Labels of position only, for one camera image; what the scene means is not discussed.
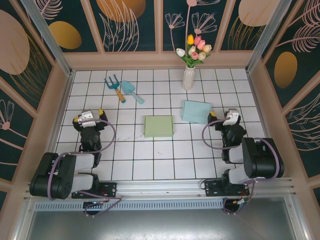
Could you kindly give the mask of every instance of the white vase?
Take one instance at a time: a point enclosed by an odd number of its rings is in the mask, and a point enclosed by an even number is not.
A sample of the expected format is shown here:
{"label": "white vase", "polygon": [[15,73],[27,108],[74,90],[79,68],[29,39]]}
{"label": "white vase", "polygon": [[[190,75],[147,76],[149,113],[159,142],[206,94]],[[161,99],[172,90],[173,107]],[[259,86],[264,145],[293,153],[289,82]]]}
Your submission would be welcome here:
{"label": "white vase", "polygon": [[184,73],[183,73],[183,83],[182,83],[183,90],[189,91],[192,85],[194,84],[195,68],[196,67],[190,68],[185,66]]}

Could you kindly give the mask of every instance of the artificial tulip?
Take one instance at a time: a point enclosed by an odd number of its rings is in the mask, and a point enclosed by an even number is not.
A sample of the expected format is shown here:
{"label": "artificial tulip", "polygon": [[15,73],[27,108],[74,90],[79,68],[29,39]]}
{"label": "artificial tulip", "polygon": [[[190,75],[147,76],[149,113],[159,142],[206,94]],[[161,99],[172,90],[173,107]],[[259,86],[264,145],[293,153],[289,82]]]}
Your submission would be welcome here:
{"label": "artificial tulip", "polygon": [[176,49],[176,54],[177,54],[180,58],[182,58],[182,57],[186,54],[186,51],[183,50],[182,48],[177,48],[177,49]]}
{"label": "artificial tulip", "polygon": [[200,61],[204,60],[205,58],[206,58],[206,54],[205,54],[204,52],[200,52],[200,53],[198,54],[198,59],[199,59]]}
{"label": "artificial tulip", "polygon": [[198,45],[198,43],[201,41],[201,36],[196,36],[194,39],[194,45]]}
{"label": "artificial tulip", "polygon": [[210,44],[204,45],[202,48],[202,51],[204,51],[206,54],[211,51],[212,47]]}
{"label": "artificial tulip", "polygon": [[193,53],[191,54],[191,58],[192,58],[193,60],[197,60],[197,59],[198,59],[198,53],[197,53],[197,52],[193,52]]}
{"label": "artificial tulip", "polygon": [[195,42],[194,36],[192,34],[188,35],[186,43],[189,45],[192,45],[192,44],[194,44],[194,42]]}
{"label": "artificial tulip", "polygon": [[205,41],[205,40],[201,40],[201,41],[197,44],[196,47],[197,47],[199,50],[202,50],[205,45],[206,45],[206,41]]}
{"label": "artificial tulip", "polygon": [[192,47],[190,47],[188,54],[191,56],[195,51],[196,51],[196,47],[192,46]]}

